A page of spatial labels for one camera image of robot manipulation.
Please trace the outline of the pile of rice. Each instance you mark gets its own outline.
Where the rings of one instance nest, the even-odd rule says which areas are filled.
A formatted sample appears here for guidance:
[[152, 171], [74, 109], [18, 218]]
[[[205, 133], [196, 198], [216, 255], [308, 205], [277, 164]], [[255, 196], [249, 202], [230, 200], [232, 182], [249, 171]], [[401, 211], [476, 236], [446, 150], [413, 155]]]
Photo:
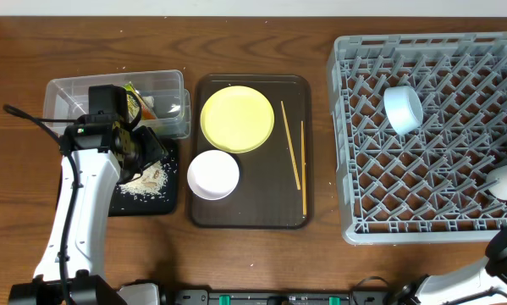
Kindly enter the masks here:
[[134, 179], [126, 184], [119, 185], [118, 191], [121, 194], [134, 197], [148, 197], [155, 199], [165, 194], [163, 188], [167, 185], [168, 175], [161, 162], [156, 162], [142, 172], [142, 175], [135, 175]]

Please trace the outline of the green snack wrapper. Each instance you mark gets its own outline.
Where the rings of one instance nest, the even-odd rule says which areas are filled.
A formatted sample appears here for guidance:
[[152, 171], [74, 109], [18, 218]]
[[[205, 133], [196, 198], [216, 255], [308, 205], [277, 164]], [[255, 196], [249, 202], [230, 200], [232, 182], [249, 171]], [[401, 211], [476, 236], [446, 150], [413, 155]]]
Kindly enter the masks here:
[[149, 108], [146, 106], [143, 101], [143, 97], [145, 96], [142, 96], [131, 82], [125, 84], [124, 89], [127, 93], [129, 122], [132, 122], [138, 113], [141, 113], [141, 120], [150, 120], [157, 118], [154, 112], [154, 108]]

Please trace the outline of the white bowl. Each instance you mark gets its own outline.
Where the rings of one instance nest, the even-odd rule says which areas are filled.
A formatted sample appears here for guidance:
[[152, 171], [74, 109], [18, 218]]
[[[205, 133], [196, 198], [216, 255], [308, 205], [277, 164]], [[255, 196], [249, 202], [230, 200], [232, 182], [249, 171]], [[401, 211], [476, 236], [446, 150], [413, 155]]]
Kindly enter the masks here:
[[197, 155], [187, 171], [187, 182], [193, 193], [205, 200], [216, 201], [234, 191], [240, 180], [235, 159], [220, 150]]

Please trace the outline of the light blue bowl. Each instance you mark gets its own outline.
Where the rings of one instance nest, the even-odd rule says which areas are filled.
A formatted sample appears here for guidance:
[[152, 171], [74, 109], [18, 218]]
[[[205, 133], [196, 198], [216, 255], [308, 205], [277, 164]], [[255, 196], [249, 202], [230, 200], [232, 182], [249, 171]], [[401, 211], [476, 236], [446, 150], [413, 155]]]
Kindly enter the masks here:
[[383, 105], [389, 123], [398, 135], [408, 134], [422, 125], [421, 100], [411, 86], [386, 89], [383, 94]]

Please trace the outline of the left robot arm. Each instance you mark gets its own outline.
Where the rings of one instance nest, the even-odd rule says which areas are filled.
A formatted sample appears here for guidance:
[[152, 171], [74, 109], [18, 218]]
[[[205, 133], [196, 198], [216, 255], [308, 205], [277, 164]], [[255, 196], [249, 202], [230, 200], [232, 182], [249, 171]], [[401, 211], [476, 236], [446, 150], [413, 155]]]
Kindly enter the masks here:
[[104, 244], [117, 185], [141, 177], [168, 151], [154, 131], [129, 118], [130, 92], [92, 86], [89, 111], [52, 133], [63, 159], [52, 232], [33, 279], [12, 286], [11, 304], [160, 304], [158, 285], [136, 282], [119, 290], [104, 279]]

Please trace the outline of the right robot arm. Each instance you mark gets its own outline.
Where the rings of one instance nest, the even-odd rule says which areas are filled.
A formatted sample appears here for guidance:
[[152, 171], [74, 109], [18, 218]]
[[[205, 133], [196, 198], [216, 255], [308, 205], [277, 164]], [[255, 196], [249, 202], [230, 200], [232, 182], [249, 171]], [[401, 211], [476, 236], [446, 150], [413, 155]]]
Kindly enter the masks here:
[[462, 269], [425, 275], [387, 296], [385, 304], [507, 303], [507, 226], [488, 243], [485, 256]]

